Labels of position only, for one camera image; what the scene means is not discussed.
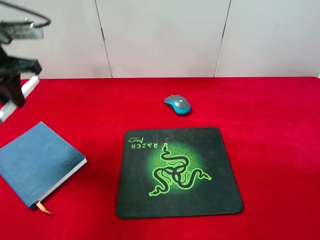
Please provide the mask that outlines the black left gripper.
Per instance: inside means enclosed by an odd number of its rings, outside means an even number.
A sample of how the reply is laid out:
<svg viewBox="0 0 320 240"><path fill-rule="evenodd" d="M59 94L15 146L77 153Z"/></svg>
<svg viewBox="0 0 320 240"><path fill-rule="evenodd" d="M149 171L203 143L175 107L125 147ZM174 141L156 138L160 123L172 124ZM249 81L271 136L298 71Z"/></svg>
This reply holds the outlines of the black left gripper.
<svg viewBox="0 0 320 240"><path fill-rule="evenodd" d="M6 104L12 101L17 107L23 107L26 100L21 90L20 74L39 75L41 71L42 67L37 59L11 57L0 47L0 102Z"/></svg>

